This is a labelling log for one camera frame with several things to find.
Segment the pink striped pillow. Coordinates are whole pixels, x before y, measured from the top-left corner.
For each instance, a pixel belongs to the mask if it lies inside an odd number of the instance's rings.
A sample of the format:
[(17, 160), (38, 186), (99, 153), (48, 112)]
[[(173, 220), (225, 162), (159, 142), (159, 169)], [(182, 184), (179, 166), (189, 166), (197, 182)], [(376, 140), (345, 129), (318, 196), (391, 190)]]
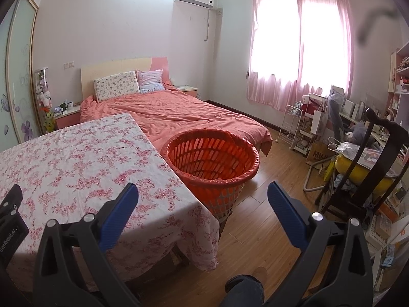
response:
[(165, 90), (163, 84), (163, 69), (154, 71), (137, 70), (137, 80), (141, 94)]

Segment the floral glass wardrobe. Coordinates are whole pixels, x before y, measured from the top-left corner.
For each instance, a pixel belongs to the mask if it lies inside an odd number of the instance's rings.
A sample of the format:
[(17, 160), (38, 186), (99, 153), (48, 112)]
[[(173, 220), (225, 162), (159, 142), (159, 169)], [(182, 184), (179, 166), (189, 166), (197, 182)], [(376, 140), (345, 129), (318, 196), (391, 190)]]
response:
[(32, 85), (32, 37), (38, 6), (15, 0), (1, 22), (1, 150), (42, 134)]

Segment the pink white nightstand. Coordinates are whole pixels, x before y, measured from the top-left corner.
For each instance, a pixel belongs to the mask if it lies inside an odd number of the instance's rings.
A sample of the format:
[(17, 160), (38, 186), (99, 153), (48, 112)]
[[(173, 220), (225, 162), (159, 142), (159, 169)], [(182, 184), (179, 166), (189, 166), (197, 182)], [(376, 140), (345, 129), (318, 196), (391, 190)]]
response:
[(55, 125), (58, 130), (77, 125), (81, 119), (81, 107), (75, 106), (73, 109), (64, 111), (61, 115), (55, 118)]

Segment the cluttered desk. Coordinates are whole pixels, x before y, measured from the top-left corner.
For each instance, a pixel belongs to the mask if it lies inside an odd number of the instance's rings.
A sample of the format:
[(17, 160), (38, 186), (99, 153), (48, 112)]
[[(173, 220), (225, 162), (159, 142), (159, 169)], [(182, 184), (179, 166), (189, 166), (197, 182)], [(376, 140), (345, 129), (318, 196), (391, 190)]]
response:
[[(325, 170), (324, 180), (327, 182), (333, 175), (334, 170), (344, 175), (351, 165), (354, 157), (357, 154), (359, 147), (364, 144), (364, 138), (367, 132), (367, 127), (362, 122), (352, 126), (349, 134), (344, 133), (343, 122), (340, 115), (340, 108), (344, 102), (344, 93), (341, 88), (331, 87), (328, 99), (328, 112), (333, 120), (333, 127), (338, 129), (339, 139), (335, 139), (332, 145), (335, 148), (341, 148), (340, 152), (336, 149), (331, 149), (332, 155), (320, 161), (315, 161), (310, 164), (310, 168), (315, 166), (323, 166)], [(365, 149), (358, 160), (357, 167), (355, 167), (346, 184), (346, 190), (352, 190), (354, 186), (360, 185), (364, 178), (367, 177), (369, 170), (374, 167), (378, 160), (382, 147), (377, 145), (377, 141), (373, 136), (370, 136), (365, 143)]]

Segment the beige pink headboard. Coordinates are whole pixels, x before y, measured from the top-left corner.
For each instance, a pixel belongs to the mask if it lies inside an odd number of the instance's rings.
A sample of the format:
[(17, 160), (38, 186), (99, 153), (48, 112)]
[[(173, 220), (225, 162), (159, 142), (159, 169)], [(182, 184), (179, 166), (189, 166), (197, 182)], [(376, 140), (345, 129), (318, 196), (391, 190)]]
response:
[(154, 71), (159, 69), (163, 71), (163, 81), (168, 82), (170, 77), (167, 58), (134, 58), (85, 66), (81, 68), (83, 100), (95, 95), (94, 79), (131, 70)]

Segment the floral white pillow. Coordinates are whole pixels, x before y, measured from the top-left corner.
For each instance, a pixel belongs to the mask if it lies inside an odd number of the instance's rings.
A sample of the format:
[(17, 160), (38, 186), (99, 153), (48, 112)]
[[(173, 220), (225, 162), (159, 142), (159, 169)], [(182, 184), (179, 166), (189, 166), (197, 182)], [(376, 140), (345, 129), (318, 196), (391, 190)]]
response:
[(93, 80), (96, 100), (100, 103), (112, 98), (139, 93), (135, 71), (126, 71)]

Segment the plush toy display tube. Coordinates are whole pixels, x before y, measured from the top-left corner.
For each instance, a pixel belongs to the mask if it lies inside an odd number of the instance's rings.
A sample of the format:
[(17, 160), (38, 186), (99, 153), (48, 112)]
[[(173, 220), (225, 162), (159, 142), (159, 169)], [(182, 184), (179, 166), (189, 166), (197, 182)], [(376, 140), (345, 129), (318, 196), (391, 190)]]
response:
[(34, 90), (37, 102), (37, 112), (42, 123), (44, 133), (55, 130), (55, 119), (49, 82), (47, 80), (48, 68), (38, 69), (34, 72)]

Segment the white wall socket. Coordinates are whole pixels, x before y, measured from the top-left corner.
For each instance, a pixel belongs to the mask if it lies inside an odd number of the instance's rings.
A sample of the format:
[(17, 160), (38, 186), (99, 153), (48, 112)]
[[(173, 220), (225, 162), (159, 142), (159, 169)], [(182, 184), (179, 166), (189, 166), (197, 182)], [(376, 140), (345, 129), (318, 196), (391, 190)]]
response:
[(74, 67), (74, 61), (64, 63), (64, 69), (70, 69)]

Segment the white mug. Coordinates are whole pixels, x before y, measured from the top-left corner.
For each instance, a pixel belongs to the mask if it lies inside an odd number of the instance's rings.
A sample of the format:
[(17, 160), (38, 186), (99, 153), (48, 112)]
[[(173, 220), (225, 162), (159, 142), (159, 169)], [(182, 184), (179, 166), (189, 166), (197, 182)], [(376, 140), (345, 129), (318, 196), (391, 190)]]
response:
[(72, 101), (66, 103), (66, 109), (67, 110), (73, 109), (73, 102)]

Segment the pink window curtain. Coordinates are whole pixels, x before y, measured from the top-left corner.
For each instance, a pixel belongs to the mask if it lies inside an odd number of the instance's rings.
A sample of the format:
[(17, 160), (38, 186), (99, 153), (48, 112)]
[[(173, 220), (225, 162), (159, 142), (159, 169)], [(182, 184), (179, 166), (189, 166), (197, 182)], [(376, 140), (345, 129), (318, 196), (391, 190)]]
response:
[(350, 94), (350, 0), (252, 0), (247, 98), (284, 111), (303, 95)]

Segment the salmon pink bed duvet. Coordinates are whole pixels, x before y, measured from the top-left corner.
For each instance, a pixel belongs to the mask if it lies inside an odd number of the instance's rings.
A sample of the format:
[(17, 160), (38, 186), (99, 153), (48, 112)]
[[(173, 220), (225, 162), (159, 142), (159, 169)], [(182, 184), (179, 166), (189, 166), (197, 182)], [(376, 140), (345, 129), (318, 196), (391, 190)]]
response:
[(97, 102), (89, 96), (81, 103), (81, 122), (129, 113), (150, 142), (161, 150), (165, 142), (189, 130), (210, 128), (239, 135), (267, 155), (272, 146), (270, 131), (245, 115), (206, 103), (173, 86)]

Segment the dark wooden chair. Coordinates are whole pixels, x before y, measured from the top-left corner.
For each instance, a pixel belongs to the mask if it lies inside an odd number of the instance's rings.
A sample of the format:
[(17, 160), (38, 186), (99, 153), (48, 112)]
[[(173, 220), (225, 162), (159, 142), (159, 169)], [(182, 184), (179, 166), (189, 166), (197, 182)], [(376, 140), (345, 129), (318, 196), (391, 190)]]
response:
[[(357, 218), (369, 225), (408, 170), (407, 163), (400, 173), (392, 170), (401, 149), (408, 147), (408, 131), (398, 123), (378, 117), (371, 108), (365, 114), (369, 125), (361, 145), (344, 142), (338, 146), (335, 169), (343, 177), (320, 211), (342, 220)], [(381, 152), (367, 147), (376, 125), (389, 133)]]

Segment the orange plastic laundry basket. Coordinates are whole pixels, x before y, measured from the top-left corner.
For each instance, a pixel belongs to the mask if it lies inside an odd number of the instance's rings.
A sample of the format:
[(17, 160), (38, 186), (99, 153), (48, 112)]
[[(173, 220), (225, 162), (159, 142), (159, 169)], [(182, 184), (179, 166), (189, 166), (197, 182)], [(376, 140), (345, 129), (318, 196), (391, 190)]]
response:
[(215, 129), (179, 133), (164, 144), (161, 156), (220, 223), (260, 164), (259, 151), (249, 141)]

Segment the white bookshelf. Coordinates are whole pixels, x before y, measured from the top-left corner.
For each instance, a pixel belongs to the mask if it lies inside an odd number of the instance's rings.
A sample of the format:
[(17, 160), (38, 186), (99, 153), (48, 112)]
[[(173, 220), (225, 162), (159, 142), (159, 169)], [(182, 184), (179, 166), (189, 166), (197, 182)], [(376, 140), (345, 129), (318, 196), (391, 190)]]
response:
[(408, 129), (408, 42), (391, 55), (387, 108), (394, 121)]

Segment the person's leg dark trousers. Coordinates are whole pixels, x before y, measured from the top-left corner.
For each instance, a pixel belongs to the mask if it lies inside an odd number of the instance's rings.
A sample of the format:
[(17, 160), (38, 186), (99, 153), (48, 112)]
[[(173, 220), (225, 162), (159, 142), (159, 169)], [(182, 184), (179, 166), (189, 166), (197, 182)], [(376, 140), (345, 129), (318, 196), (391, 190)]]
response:
[(264, 283), (268, 272), (258, 267), (251, 275), (236, 275), (225, 284), (225, 297), (219, 307), (263, 306), (265, 301)]

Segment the floral pink white tablecloth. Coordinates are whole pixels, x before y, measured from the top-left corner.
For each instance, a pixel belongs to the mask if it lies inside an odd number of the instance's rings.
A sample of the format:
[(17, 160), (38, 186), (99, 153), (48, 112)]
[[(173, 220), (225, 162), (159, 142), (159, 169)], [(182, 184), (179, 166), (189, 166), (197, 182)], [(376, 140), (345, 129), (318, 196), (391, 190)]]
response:
[(136, 279), (172, 248), (201, 270), (217, 266), (219, 224), (163, 160), (129, 114), (108, 116), (37, 137), (1, 153), (1, 194), (22, 189), (19, 212), (29, 232), (8, 273), (32, 288), (35, 257), (50, 219), (72, 223), (96, 213), (132, 183), (139, 192), (107, 258), (117, 275)]

